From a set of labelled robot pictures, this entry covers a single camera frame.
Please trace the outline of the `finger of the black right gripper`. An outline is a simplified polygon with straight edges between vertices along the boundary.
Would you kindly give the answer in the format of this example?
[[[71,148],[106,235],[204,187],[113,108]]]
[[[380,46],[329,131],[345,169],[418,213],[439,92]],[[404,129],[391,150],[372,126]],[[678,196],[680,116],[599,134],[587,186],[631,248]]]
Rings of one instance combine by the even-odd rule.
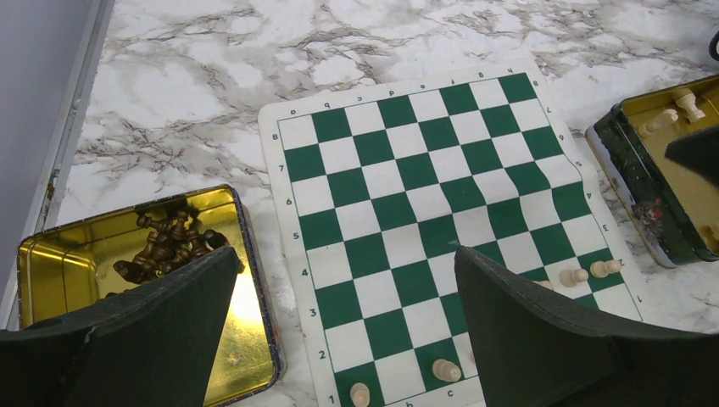
[[[670,142],[665,157],[718,187],[718,126],[707,127]]]

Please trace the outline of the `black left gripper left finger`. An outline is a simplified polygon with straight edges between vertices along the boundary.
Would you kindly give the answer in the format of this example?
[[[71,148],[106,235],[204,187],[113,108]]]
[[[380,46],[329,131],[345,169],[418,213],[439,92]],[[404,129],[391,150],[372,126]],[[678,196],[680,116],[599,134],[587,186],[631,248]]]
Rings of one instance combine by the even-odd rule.
[[[233,248],[219,248],[154,282],[2,331],[2,405],[202,405],[239,265]]]

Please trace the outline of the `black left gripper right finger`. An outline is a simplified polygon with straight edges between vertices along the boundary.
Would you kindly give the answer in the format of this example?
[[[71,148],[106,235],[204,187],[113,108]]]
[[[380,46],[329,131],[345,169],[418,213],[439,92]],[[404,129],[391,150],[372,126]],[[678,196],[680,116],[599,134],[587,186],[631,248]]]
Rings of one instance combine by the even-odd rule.
[[[718,337],[578,303],[460,247],[454,273],[489,406],[715,406]]]

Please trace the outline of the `light chess pawn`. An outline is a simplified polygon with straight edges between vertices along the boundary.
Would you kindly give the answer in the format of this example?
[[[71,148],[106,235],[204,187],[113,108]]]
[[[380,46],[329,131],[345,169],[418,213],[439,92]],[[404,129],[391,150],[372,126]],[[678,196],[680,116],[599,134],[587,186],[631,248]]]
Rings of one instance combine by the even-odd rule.
[[[560,283],[564,287],[575,287],[577,284],[586,282],[589,274],[584,269],[563,270],[559,274]]]
[[[615,259],[595,261],[590,265],[589,271],[596,278],[606,278],[610,274],[621,271],[621,262]]]
[[[457,382],[462,376],[462,370],[452,361],[437,359],[432,363],[432,374],[443,382]]]

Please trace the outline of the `light chess piece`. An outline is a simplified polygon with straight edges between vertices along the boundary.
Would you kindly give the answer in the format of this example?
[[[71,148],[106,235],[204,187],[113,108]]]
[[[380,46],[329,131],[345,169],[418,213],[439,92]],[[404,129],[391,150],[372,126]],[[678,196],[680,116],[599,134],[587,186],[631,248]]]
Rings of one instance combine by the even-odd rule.
[[[354,407],[368,407],[371,401],[370,389],[363,382],[356,382],[350,388],[350,399]]]

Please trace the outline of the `gold tin with light pieces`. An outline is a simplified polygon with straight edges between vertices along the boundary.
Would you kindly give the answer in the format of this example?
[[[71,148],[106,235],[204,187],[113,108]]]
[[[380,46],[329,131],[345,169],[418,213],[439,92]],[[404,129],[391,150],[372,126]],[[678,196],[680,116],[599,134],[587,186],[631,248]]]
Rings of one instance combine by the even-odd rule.
[[[688,88],[706,117],[690,123],[672,98]],[[665,109],[678,121],[650,137],[638,128]],[[666,268],[718,259],[718,187],[665,157],[679,137],[718,126],[716,75],[626,98],[586,131],[588,143],[655,262]]]

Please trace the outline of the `pile of dark chess pieces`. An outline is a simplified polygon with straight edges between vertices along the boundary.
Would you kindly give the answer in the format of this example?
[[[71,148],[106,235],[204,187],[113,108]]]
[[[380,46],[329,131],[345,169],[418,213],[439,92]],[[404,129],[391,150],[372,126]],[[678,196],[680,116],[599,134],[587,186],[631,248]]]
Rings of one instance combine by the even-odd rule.
[[[118,260],[113,269],[125,281],[137,285],[150,282],[226,246],[227,237],[219,231],[200,230],[199,211],[193,207],[179,208],[173,215],[154,219],[137,216],[137,226],[148,229],[146,244],[132,260]]]

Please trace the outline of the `gold tin with dark pieces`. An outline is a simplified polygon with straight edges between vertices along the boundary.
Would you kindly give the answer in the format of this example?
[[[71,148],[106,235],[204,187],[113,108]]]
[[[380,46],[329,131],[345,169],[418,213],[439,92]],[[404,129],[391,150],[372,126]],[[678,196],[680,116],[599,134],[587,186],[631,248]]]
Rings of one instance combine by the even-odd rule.
[[[18,247],[19,406],[225,406],[284,360],[249,214],[220,185],[78,220]]]

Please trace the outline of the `green white chess board mat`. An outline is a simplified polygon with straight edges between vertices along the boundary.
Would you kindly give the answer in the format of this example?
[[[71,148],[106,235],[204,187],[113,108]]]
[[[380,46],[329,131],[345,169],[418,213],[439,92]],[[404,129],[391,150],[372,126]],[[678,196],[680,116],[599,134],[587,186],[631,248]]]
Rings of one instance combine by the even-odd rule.
[[[581,304],[651,312],[636,262],[530,59],[264,106],[259,134],[321,406],[483,401],[454,276],[473,248]],[[596,278],[595,261],[621,271]],[[589,277],[564,287],[563,270]],[[457,382],[432,374],[454,362]]]

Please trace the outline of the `light bishop in tin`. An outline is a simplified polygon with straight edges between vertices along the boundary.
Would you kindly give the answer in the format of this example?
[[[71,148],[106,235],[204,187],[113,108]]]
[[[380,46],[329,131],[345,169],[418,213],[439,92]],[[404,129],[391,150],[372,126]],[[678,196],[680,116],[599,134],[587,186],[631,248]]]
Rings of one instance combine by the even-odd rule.
[[[695,123],[706,117],[705,112],[698,108],[696,96],[690,89],[675,89],[672,91],[672,98],[675,104],[685,111],[690,123]]]

